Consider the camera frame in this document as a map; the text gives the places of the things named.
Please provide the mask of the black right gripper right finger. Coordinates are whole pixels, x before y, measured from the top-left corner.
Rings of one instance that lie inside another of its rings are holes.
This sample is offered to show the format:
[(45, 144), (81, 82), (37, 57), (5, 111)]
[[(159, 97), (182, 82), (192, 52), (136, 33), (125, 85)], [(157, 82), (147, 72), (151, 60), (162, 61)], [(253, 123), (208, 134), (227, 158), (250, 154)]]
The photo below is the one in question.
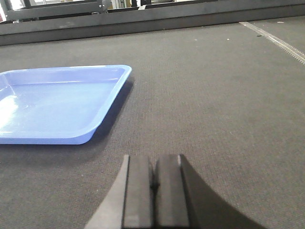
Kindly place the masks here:
[(263, 228), (213, 191), (184, 155), (160, 156), (155, 183), (158, 229)]

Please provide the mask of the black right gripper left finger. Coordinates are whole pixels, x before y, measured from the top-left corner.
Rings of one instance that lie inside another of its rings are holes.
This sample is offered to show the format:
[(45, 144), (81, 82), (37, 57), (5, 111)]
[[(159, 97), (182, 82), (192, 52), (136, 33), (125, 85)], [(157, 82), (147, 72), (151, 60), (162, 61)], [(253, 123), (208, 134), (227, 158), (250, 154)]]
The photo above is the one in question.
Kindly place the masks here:
[(120, 171), (86, 229), (153, 228), (153, 168), (147, 156), (123, 157)]

